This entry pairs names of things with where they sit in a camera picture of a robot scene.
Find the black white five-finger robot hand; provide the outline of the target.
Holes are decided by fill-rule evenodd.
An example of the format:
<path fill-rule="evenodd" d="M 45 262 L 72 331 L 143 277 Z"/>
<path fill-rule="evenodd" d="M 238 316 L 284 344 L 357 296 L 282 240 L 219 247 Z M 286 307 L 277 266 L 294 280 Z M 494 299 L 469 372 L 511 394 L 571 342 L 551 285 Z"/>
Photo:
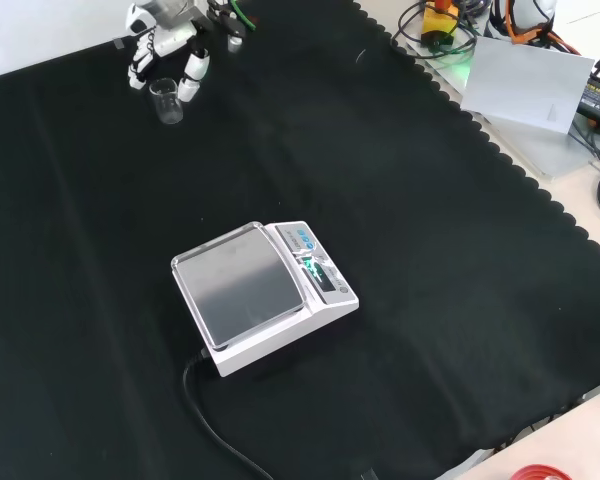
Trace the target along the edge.
<path fill-rule="evenodd" d="M 142 90 L 154 64 L 187 48 L 189 57 L 178 83 L 177 96 L 183 103 L 197 94 L 210 64 L 209 51 L 201 43 L 202 28 L 192 19 L 178 20 L 166 27 L 158 19 L 157 4 L 133 3 L 127 10 L 125 26 L 137 38 L 136 51 L 127 77 L 131 88 Z"/>

